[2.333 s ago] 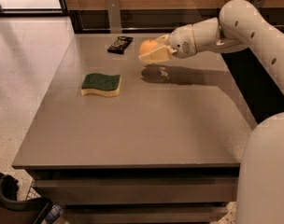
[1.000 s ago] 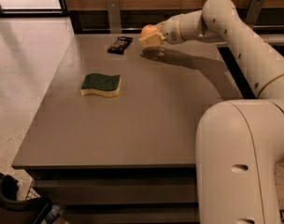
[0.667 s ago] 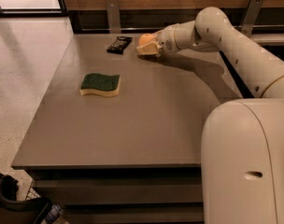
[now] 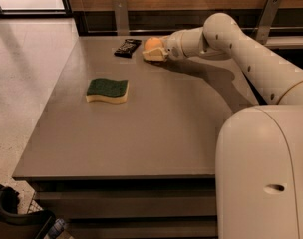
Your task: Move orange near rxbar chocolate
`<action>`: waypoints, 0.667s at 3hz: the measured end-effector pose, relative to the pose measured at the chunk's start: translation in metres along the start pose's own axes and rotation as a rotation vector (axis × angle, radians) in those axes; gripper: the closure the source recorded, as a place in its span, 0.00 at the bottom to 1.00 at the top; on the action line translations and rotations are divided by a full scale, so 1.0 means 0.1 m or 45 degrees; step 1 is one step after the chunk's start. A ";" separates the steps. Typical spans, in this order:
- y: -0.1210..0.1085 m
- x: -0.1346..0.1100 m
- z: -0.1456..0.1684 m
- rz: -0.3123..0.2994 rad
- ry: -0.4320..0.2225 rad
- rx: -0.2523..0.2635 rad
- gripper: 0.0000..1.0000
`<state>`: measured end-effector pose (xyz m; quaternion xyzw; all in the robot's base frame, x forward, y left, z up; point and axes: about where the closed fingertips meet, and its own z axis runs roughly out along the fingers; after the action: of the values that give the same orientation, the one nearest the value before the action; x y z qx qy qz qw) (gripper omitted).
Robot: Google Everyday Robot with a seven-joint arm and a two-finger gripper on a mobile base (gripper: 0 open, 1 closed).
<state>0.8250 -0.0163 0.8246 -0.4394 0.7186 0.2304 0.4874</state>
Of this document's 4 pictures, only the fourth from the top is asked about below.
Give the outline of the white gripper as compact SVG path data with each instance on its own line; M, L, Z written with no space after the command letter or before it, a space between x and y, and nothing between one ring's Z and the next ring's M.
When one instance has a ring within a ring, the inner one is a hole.
M182 47L182 37L184 30L177 31L171 35L158 37L163 41L164 48L157 47L150 50L143 51L143 57L149 62L164 62L167 57L171 60L183 60L186 55Z

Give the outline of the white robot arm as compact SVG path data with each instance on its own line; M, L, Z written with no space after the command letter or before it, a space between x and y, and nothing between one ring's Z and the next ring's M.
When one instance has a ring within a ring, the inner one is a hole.
M245 35L224 13L202 27L149 38L150 62L235 61L265 105L231 116L215 155L219 239L303 239L303 70Z

